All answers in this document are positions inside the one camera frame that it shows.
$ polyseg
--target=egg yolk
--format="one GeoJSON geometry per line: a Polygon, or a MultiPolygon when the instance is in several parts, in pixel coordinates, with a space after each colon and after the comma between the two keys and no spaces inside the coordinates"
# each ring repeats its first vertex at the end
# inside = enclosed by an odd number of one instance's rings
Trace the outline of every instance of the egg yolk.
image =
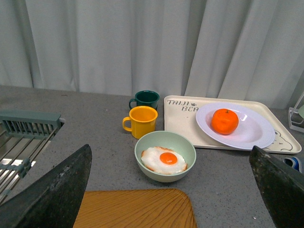
{"type": "Polygon", "coordinates": [[[170,152],[162,153],[160,155],[160,160],[161,160],[161,162],[163,162],[167,165],[173,165],[173,164],[177,163],[177,157],[173,153],[170,153],[170,152]]]}

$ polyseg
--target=white plate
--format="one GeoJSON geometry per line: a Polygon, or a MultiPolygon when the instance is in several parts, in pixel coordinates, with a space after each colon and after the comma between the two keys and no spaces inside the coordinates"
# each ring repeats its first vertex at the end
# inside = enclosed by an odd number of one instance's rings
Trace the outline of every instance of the white plate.
{"type": "Polygon", "coordinates": [[[215,102],[202,106],[196,113],[199,127],[214,140],[239,149],[252,150],[256,145],[265,148],[275,140],[275,130],[270,122],[257,112],[241,105],[215,102]],[[214,112],[220,108],[227,108],[238,115],[238,126],[229,135],[215,132],[211,127],[214,112]]]}

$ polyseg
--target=orange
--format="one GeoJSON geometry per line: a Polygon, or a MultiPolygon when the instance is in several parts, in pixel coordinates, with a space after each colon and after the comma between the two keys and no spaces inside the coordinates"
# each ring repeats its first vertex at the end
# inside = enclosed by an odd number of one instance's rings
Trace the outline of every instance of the orange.
{"type": "Polygon", "coordinates": [[[211,126],[220,134],[231,134],[238,127],[238,115],[226,108],[218,109],[213,114],[211,126]]]}

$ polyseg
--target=yellow mug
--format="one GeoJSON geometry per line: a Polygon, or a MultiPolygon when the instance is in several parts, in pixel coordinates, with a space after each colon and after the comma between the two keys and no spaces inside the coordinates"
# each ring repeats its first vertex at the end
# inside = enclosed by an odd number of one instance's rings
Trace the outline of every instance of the yellow mug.
{"type": "Polygon", "coordinates": [[[129,116],[123,119],[123,128],[131,132],[133,137],[140,139],[147,133],[155,131],[157,111],[148,106],[137,106],[130,110],[129,116]],[[131,122],[131,128],[125,126],[125,122],[131,122]]]}

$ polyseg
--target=wooden cutting board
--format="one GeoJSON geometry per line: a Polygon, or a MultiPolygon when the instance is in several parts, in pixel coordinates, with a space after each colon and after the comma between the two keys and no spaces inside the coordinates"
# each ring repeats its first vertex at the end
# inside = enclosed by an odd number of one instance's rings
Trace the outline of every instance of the wooden cutting board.
{"type": "Polygon", "coordinates": [[[196,228],[178,189],[86,191],[74,228],[196,228]]]}

